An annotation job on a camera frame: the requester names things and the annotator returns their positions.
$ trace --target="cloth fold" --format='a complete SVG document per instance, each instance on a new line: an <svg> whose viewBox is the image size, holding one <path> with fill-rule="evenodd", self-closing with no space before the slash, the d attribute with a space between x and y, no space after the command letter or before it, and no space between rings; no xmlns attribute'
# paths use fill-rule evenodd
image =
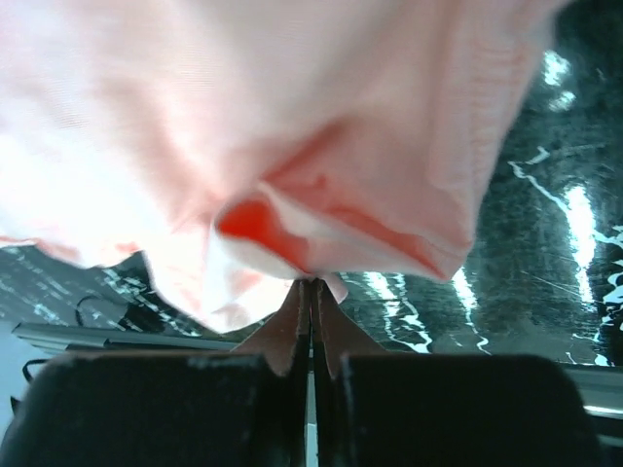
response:
<svg viewBox="0 0 623 467"><path fill-rule="evenodd" d="M142 251L205 326L291 280L445 280L565 0L0 5L0 246Z"/></svg>

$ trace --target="black marble table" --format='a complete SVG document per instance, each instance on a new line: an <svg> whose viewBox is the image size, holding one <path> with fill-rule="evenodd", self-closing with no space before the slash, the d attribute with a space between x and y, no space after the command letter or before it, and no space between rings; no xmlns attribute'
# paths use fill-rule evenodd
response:
<svg viewBox="0 0 623 467"><path fill-rule="evenodd" d="M623 2L583 0L559 16L464 267L446 284L345 273L344 310L393 350L623 366L621 175ZM87 296L84 326L215 338L158 298L140 256L81 270L34 248L0 250L0 317L75 325Z"/></svg>

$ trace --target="garment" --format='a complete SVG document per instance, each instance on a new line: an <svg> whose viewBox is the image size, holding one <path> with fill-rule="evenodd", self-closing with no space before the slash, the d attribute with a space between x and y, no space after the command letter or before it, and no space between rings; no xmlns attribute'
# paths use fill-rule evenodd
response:
<svg viewBox="0 0 623 467"><path fill-rule="evenodd" d="M0 242L142 251L219 332L291 279L448 279L564 0L9 0Z"/></svg>

